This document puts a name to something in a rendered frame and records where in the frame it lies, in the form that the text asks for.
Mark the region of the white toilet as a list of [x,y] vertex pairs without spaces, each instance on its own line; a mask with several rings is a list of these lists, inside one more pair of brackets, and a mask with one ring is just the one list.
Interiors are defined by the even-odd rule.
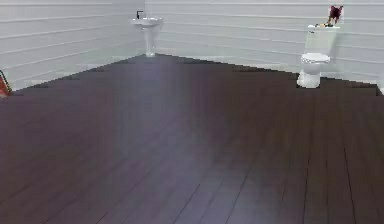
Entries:
[[301,54],[301,70],[297,84],[303,88],[318,88],[321,74],[331,62],[332,51],[335,46],[339,26],[307,27],[304,52]]

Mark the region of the dark red house plant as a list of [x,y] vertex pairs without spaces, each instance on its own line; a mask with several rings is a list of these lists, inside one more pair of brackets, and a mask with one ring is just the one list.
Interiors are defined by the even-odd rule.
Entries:
[[332,26],[332,25],[335,25],[338,23],[338,20],[340,19],[343,8],[344,8],[343,5],[341,5],[341,6],[331,5],[330,6],[329,16],[328,16],[328,20],[326,22],[326,24],[328,26]]

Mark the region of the red object with dark rim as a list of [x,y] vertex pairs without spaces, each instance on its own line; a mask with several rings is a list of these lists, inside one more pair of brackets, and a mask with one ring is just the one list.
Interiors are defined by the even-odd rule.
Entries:
[[0,70],[0,97],[8,97],[12,94],[12,88],[9,85],[4,73]]

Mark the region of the white pedestal sink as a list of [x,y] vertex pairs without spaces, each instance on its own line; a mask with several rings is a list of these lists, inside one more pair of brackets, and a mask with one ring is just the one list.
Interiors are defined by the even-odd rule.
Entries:
[[159,17],[144,17],[141,19],[132,19],[130,23],[140,28],[144,33],[145,39],[145,55],[147,57],[155,56],[154,45],[154,29],[163,23],[163,19]]

